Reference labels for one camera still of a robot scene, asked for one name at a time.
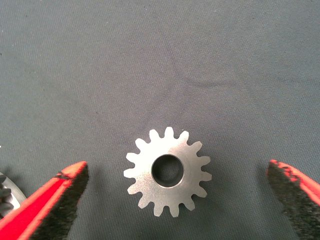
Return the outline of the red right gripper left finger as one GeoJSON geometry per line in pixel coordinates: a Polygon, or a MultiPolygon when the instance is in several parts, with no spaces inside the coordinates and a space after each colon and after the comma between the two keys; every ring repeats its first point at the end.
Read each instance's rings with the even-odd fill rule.
{"type": "Polygon", "coordinates": [[[86,161],[58,172],[0,221],[2,240],[66,240],[89,181],[86,161]]]}

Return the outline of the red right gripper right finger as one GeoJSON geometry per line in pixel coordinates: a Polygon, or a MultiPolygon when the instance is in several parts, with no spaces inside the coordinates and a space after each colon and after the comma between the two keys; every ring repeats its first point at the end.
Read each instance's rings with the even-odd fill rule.
{"type": "Polygon", "coordinates": [[[270,160],[267,179],[301,240],[320,238],[320,184],[297,168],[270,160]]]}

